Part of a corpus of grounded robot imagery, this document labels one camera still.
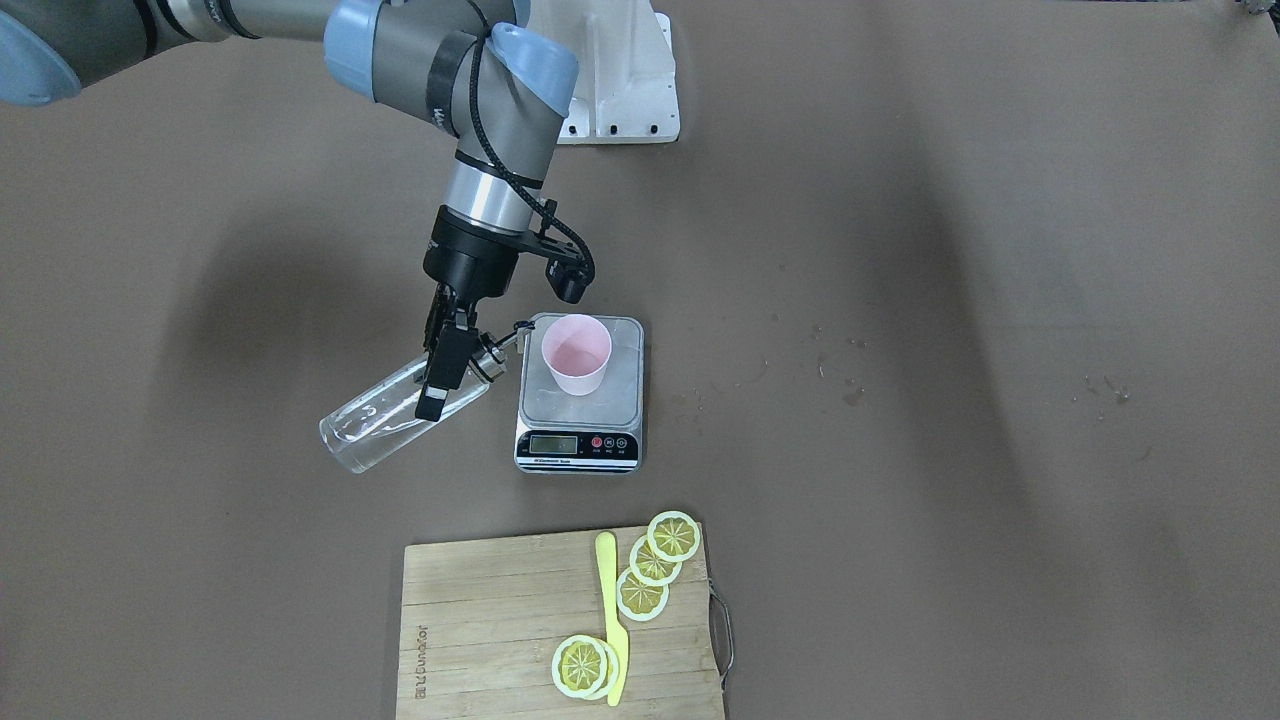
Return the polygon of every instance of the yellow lemon slice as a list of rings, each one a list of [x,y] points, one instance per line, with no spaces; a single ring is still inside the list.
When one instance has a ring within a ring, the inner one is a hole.
[[[627,618],[644,623],[653,620],[667,607],[671,588],[667,585],[646,585],[637,580],[627,568],[618,578],[618,610]]]
[[[669,585],[677,577],[682,562],[672,562],[658,557],[649,544],[649,537],[644,536],[631,546],[631,574],[646,585]]]
[[[552,682],[568,697],[585,698],[608,679],[607,664],[604,643],[590,635],[570,635],[552,656]]]
[[[600,685],[600,689],[595,691],[594,693],[586,696],[582,700],[600,700],[602,697],[609,694],[609,691],[613,689],[613,685],[618,684],[618,670],[620,670],[618,653],[613,650],[612,644],[604,641],[600,641],[600,646],[604,648],[604,660],[609,671],[604,679],[604,684]]]
[[[668,510],[649,521],[648,537],[654,555],[668,562],[684,562],[698,552],[703,530],[689,515]]]

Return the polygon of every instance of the plastic knife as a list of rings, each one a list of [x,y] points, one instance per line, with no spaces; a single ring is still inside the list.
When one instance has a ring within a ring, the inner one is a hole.
[[[609,691],[609,706],[622,698],[622,685],[627,682],[627,660],[631,655],[631,637],[618,623],[618,541],[613,533],[595,536],[595,568],[600,573],[600,594],[604,596],[604,642],[618,653],[618,682]]]

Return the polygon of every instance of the blue joint cap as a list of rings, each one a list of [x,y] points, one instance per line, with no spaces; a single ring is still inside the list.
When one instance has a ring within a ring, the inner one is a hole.
[[[324,64],[339,85],[374,100],[374,33],[381,0],[342,0],[324,26]]]
[[[530,0],[512,0],[512,5],[516,6],[516,24],[520,27],[529,27],[529,13],[532,10],[529,3]]]
[[[0,100],[49,105],[83,87],[67,60],[13,15],[0,12]]]
[[[568,117],[577,83],[577,58],[568,47],[531,29],[498,23],[489,36],[489,49],[548,108]]]

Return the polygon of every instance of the bamboo cutting board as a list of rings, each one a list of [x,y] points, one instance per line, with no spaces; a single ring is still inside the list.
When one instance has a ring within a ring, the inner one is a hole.
[[[723,720],[708,625],[703,548],[671,584],[667,607],[631,633],[622,701],[564,697],[552,684],[556,647],[604,638],[595,570],[599,530],[404,548],[397,720]],[[618,573],[645,528],[616,528]]]

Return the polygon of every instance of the pink cup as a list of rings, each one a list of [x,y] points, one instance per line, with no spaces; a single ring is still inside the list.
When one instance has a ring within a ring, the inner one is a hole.
[[[588,395],[604,382],[613,337],[590,315],[564,315],[543,334],[543,360],[556,384],[570,395]]]

